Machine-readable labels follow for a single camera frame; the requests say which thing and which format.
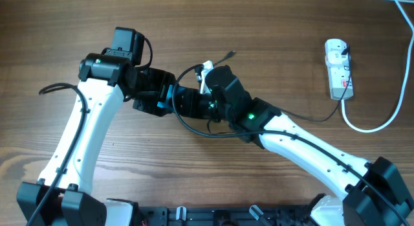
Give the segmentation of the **blue Galaxy smartphone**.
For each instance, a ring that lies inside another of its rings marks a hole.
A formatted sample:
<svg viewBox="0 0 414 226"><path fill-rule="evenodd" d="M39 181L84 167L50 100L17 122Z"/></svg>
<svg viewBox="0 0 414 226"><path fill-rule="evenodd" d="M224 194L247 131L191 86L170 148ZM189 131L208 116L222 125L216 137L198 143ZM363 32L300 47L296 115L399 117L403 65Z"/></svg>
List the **blue Galaxy smartphone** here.
<svg viewBox="0 0 414 226"><path fill-rule="evenodd" d="M166 97L164 100L159 100L157 102L157 107L161 109L167 109L168 111L174 111L172 106L172 96L173 96L173 85L169 85L168 91L166 92Z"/></svg>

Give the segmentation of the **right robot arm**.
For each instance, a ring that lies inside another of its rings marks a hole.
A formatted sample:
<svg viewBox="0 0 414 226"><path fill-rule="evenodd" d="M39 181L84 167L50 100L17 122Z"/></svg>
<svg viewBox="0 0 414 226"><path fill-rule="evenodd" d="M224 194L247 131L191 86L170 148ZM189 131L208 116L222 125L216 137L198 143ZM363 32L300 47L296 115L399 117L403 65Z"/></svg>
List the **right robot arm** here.
<svg viewBox="0 0 414 226"><path fill-rule="evenodd" d="M310 209L317 225L406 225L413 211L397 167L345 153L295 124L279 108L252 98L229 66L197 75L200 87L171 86L171 105L180 121L225 120L231 136L281 155L331 190Z"/></svg>

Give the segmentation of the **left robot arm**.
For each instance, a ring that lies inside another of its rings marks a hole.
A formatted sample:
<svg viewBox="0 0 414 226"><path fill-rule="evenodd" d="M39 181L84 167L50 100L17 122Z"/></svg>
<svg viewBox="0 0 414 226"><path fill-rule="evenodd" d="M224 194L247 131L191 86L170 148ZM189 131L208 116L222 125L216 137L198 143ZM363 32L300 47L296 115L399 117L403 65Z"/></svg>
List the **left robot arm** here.
<svg viewBox="0 0 414 226"><path fill-rule="evenodd" d="M24 182L17 202L29 225L145 225L138 203L91 196L98 155L109 125L124 102L162 117L173 112L173 75L142 64L149 40L117 27L113 42L80 63L79 83L56 83L41 94L72 89L76 102L60 142L35 183Z"/></svg>

